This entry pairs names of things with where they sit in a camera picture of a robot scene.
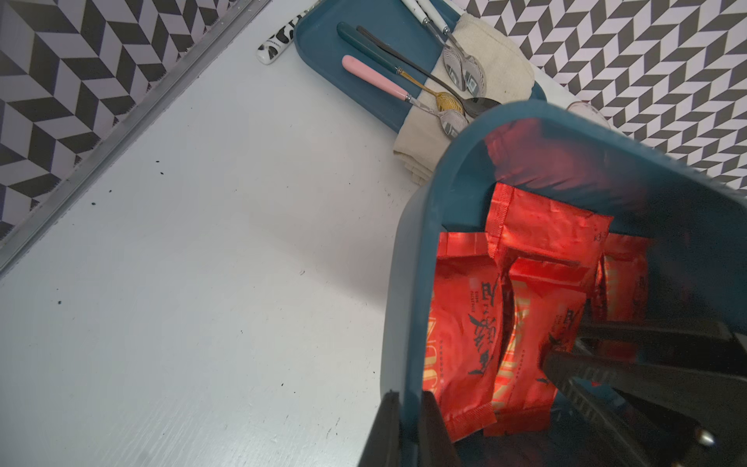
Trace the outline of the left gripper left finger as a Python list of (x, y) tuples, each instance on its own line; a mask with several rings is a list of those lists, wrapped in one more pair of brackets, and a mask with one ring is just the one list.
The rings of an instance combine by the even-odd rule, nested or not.
[(400, 398), (387, 392), (373, 422), (359, 467), (399, 467), (401, 465)]

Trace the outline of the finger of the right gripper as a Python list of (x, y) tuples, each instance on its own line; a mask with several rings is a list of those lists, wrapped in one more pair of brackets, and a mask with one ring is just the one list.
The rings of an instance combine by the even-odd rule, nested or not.
[[(626, 466), (744, 466), (745, 377), (552, 351), (543, 371)], [(670, 434), (649, 436), (581, 385), (609, 385), (680, 416)]]
[(744, 374), (746, 337), (704, 318), (591, 322), (578, 341), (599, 356), (691, 370)]

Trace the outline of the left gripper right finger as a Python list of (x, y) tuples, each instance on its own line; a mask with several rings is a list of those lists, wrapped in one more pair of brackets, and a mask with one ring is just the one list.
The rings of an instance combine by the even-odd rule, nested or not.
[(461, 461), (432, 392), (423, 391), (417, 426), (419, 467), (458, 467)]

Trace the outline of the teal storage box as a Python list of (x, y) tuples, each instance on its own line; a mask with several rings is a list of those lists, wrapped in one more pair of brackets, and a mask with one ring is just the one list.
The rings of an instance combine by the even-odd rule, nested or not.
[[(666, 155), (546, 102), (497, 107), (451, 142), (431, 180), (407, 204), (398, 227), (381, 393), (382, 398), (389, 391), (399, 394), (400, 466), (418, 466), (417, 426), (439, 235), (486, 234), (498, 183), (611, 216), (609, 234), (649, 239), (643, 321), (711, 319), (746, 337), (744, 198)], [(500, 272), (500, 279), (498, 370), (514, 316), (508, 272)], [(599, 356), (578, 341), (581, 326), (597, 322), (591, 316), (593, 289), (573, 346), (562, 352), (620, 360)], [(669, 435), (680, 420), (678, 414), (657, 411), (609, 385), (581, 385), (649, 436)], [(464, 466), (626, 466), (559, 390), (545, 430), (498, 437), (486, 437), (481, 430), (451, 443)]]

